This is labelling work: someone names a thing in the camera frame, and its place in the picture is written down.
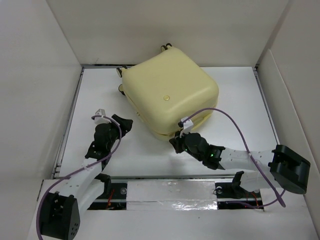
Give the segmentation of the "yellow hard-shell suitcase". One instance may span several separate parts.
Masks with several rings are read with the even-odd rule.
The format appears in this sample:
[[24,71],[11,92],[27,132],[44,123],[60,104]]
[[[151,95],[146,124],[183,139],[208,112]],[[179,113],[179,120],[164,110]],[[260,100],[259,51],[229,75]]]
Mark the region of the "yellow hard-shell suitcase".
[[[174,137],[185,117],[191,117],[194,129],[199,127],[218,103],[216,81],[170,43],[162,45],[158,55],[132,67],[117,67],[116,72],[122,81],[118,90],[162,141]],[[203,112],[192,116],[199,110]]]

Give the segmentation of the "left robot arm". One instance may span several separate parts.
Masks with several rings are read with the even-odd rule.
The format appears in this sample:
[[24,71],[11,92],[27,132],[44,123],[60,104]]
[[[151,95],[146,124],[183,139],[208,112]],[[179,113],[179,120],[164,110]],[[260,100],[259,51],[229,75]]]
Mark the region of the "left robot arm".
[[80,169],[60,178],[51,185],[40,200],[36,213],[36,234],[73,240],[81,216],[98,198],[111,194],[111,178],[103,170],[118,149],[122,138],[131,131],[133,120],[114,114],[97,112],[92,116],[96,127]]

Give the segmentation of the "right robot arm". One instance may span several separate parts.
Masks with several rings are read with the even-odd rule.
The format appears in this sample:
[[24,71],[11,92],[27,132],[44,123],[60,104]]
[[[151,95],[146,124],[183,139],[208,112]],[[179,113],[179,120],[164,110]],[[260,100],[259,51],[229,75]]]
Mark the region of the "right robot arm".
[[177,154],[185,152],[211,170],[239,170],[231,184],[237,197],[271,187],[298,195],[307,192],[311,164],[285,145],[247,152],[209,144],[199,133],[179,132],[169,142]]

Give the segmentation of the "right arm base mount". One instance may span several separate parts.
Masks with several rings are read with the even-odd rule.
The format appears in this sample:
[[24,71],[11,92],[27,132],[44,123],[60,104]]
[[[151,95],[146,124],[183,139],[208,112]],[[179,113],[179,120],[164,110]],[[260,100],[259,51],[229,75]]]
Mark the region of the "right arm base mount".
[[233,187],[231,182],[215,182],[213,194],[217,198],[218,210],[241,210],[262,207],[261,193],[248,192],[240,187]]

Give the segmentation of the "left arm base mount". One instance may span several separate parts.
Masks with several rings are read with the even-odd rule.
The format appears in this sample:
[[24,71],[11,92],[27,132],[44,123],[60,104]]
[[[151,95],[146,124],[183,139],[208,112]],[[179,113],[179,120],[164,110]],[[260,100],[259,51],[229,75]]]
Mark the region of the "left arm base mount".
[[112,182],[109,175],[100,173],[96,180],[104,183],[103,193],[93,201],[87,210],[126,210],[128,183],[116,180]]

